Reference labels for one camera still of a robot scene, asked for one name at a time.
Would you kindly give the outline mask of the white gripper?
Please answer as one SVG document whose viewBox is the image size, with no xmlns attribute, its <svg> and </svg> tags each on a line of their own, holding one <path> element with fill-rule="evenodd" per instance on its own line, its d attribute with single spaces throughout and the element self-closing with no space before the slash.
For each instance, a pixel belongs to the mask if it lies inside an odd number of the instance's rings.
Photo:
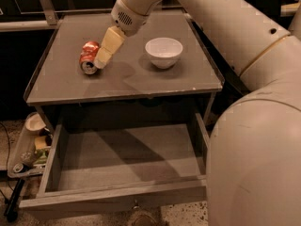
<svg viewBox="0 0 301 226">
<path fill-rule="evenodd" d="M 124 43 L 126 36 L 131 37 L 136 34 L 149 18 L 149 16 L 140 15 L 130 10 L 122 0 L 116 1 L 111 16 L 116 26 L 111 26 L 106 30 L 101 47 L 94 58 L 94 65 L 99 70 L 109 63 Z"/>
</svg>

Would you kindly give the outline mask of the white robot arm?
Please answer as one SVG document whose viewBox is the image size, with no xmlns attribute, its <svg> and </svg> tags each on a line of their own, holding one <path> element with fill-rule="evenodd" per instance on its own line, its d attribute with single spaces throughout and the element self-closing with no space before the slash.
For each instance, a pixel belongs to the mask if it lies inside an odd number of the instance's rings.
<svg viewBox="0 0 301 226">
<path fill-rule="evenodd" d="M 117 0 L 132 36 L 162 0 Z M 301 226 L 301 41 L 244 0 L 178 0 L 249 89 L 218 119 L 209 226 Z"/>
</svg>

